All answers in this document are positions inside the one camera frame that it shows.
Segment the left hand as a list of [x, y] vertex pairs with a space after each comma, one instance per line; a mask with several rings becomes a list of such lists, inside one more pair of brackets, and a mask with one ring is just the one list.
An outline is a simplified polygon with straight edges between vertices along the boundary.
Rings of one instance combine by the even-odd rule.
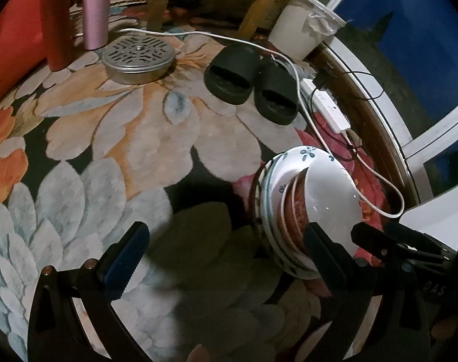
[[209, 362], [210, 355], [208, 350], [202, 345], [198, 344], [188, 355], [186, 362]]

